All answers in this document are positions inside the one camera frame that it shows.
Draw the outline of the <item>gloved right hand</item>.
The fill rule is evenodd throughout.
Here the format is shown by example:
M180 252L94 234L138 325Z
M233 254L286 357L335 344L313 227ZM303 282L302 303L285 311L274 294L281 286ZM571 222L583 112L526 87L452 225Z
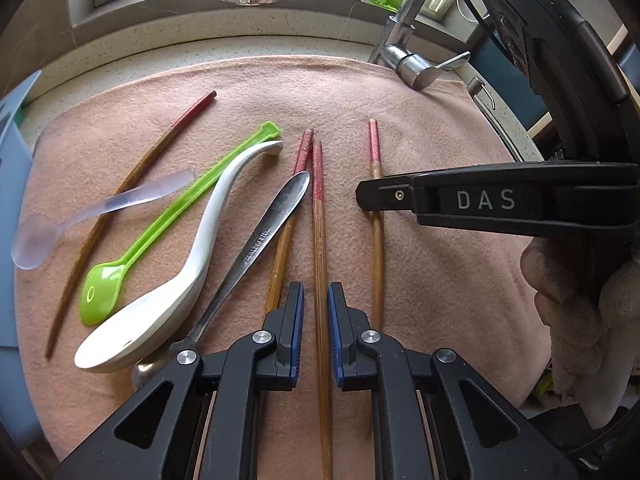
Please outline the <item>gloved right hand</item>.
M596 286L596 244L535 237L521 255L549 327L555 391L574 396L589 426L613 418L639 368L639 253Z

